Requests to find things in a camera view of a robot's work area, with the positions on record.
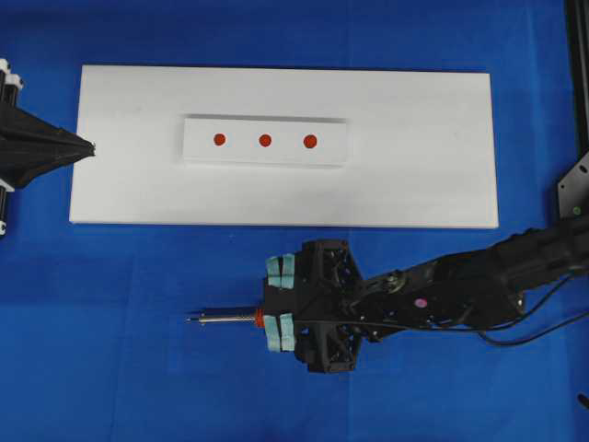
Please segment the white connector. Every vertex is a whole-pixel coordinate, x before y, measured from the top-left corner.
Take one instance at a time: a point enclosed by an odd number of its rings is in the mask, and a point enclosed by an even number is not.
[[[10,65],[6,58],[0,58],[0,71],[4,72],[6,75],[10,74]]]
[[[22,80],[17,74],[8,74],[6,76],[5,85],[16,86],[18,90],[22,90]]]

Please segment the blue background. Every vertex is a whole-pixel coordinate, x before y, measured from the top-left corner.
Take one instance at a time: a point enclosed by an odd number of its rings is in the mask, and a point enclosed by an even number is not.
[[[577,155],[562,3],[2,5],[0,54],[26,81],[20,106],[70,131],[82,64],[489,72],[501,227],[73,226],[72,170],[55,171],[14,195],[0,243],[0,440],[586,438],[575,397],[589,392],[589,323],[515,349],[403,332],[334,376],[268,353],[254,328],[181,323],[190,309],[260,301],[264,260],[305,240],[348,239],[371,276],[554,221],[555,180]],[[586,293],[586,279],[573,282],[516,334],[588,307]]]

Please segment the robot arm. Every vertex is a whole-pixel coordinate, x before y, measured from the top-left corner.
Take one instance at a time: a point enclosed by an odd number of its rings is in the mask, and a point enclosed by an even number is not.
[[[338,240],[307,242],[295,255],[270,259],[268,268],[256,313],[205,310],[195,319],[255,321],[266,329],[269,348],[294,350],[309,371],[350,371],[362,340],[377,343],[403,330],[484,332],[517,323],[526,316],[527,289],[587,272],[589,215],[367,280],[348,243]]]

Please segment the metal bracket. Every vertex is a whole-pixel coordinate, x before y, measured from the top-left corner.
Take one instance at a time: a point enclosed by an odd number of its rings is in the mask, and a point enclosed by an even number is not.
[[[589,214],[589,153],[559,181],[560,218]]]

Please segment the light blue finger pad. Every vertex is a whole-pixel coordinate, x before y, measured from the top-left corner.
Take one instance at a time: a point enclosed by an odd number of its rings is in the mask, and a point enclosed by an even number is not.
[[[280,265],[278,264],[278,258],[272,256],[266,260],[266,272],[268,274],[268,285],[272,285],[274,287],[281,286],[281,277],[280,277]]]
[[[266,329],[268,350],[271,352],[280,352],[280,334],[278,333],[276,318],[270,315],[264,315],[264,329]]]
[[[292,253],[283,255],[283,279],[281,287],[295,287],[295,256]]]
[[[292,313],[280,315],[280,330],[283,333],[283,351],[293,352],[295,350],[295,326]]]

